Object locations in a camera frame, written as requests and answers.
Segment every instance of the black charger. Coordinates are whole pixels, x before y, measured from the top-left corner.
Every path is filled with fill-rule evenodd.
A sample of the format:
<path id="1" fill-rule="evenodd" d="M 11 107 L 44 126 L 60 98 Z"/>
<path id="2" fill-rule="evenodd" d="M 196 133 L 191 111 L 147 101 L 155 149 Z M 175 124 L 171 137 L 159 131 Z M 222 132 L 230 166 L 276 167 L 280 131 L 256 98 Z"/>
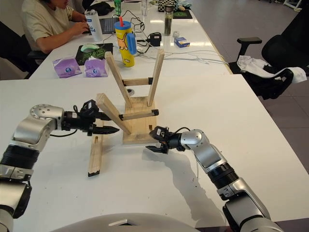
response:
<path id="1" fill-rule="evenodd" d="M 160 42 L 162 40 L 162 35 L 160 32 L 154 32 L 149 34 L 146 39 L 146 41 L 148 43 L 150 43 L 151 46 L 153 47 L 159 47 L 160 46 Z"/>

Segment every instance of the small blue box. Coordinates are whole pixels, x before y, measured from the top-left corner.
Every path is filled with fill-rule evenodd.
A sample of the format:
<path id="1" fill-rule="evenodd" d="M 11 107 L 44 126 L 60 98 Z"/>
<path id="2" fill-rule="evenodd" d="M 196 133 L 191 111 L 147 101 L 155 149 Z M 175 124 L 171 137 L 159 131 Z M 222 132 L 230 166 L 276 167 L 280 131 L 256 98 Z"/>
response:
<path id="1" fill-rule="evenodd" d="M 178 47 L 188 47 L 190 46 L 190 42 L 187 41 L 184 37 L 175 38 L 174 42 Z"/>

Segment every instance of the purple packet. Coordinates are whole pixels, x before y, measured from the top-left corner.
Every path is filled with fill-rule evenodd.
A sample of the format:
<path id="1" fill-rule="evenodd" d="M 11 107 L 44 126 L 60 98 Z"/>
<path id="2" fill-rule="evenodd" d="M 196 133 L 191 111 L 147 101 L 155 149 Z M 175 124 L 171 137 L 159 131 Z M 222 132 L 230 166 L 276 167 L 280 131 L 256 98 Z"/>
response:
<path id="1" fill-rule="evenodd" d="M 86 77 L 107 77 L 108 65 L 105 59 L 97 59 L 90 57 L 85 61 L 85 76 Z"/>
<path id="2" fill-rule="evenodd" d="M 74 57 L 56 59 L 53 61 L 53 65 L 60 78 L 67 78 L 82 73 Z"/>

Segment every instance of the white water bottle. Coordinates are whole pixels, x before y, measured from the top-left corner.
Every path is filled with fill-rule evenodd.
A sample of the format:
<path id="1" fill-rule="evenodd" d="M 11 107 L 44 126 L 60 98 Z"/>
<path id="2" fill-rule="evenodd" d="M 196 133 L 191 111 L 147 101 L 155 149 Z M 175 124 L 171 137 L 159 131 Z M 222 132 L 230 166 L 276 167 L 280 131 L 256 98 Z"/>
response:
<path id="1" fill-rule="evenodd" d="M 147 16 L 148 8 L 147 8 L 147 0 L 141 0 L 141 15 Z"/>
<path id="2" fill-rule="evenodd" d="M 102 41 L 103 34 L 102 28 L 100 24 L 100 20 L 98 19 L 98 13 L 95 10 L 86 11 L 85 12 L 86 21 L 91 31 L 91 34 L 95 41 Z"/>

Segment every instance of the blue lid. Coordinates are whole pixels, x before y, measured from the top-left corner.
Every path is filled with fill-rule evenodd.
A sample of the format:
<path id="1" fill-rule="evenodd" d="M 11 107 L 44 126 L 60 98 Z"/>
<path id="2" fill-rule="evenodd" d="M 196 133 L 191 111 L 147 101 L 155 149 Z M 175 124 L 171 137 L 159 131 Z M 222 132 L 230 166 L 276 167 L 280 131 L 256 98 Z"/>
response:
<path id="1" fill-rule="evenodd" d="M 115 29 L 117 29 L 117 30 L 127 30 L 129 28 L 131 28 L 131 23 L 128 22 L 128 21 L 124 21 L 124 26 L 123 27 L 120 26 L 120 22 L 119 21 L 115 22 Z"/>

